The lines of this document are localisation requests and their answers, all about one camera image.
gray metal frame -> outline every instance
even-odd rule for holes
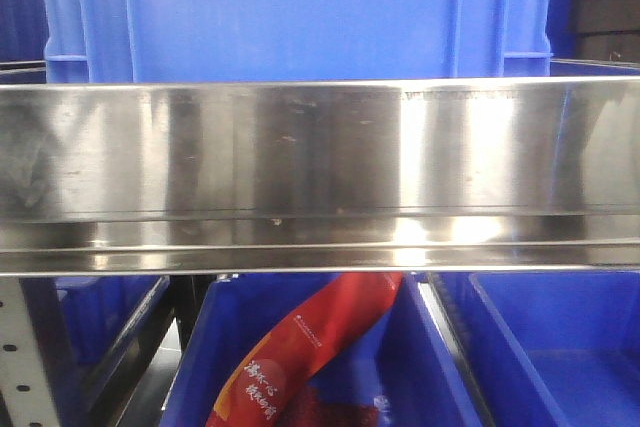
[[[0,279],[0,391],[14,427],[84,427],[87,408],[50,279]]]

red plastic bag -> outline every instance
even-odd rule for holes
[[[229,377],[206,427],[273,426],[309,378],[391,308],[401,281],[401,273],[341,274],[293,309]]]

metal shelving rack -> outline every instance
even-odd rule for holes
[[[175,315],[163,280],[83,377],[44,275],[637,268],[640,77],[619,73],[0,87],[0,387],[14,426],[126,418],[104,392],[127,390],[132,339],[149,339],[147,365]]]

stainless steel shelf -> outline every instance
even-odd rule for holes
[[[640,77],[0,87],[0,275],[640,263]]]

blue plastic bin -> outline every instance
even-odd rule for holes
[[[99,362],[125,319],[122,277],[59,277],[62,312],[79,364]]]
[[[149,292],[158,279],[157,275],[127,275],[122,278],[127,314],[133,312],[142,297]]]
[[[640,274],[442,274],[499,426],[640,425]]]
[[[45,0],[51,82],[543,75],[549,0]]]
[[[0,0],[0,62],[43,59],[47,36],[43,0]]]
[[[331,278],[256,274],[213,284],[160,426],[202,427],[223,384],[255,343]],[[481,425],[410,276],[389,314],[311,383],[326,402],[380,406],[381,426]]]
[[[547,34],[553,55],[561,59],[575,57],[576,35],[571,25],[573,0],[550,0]]]

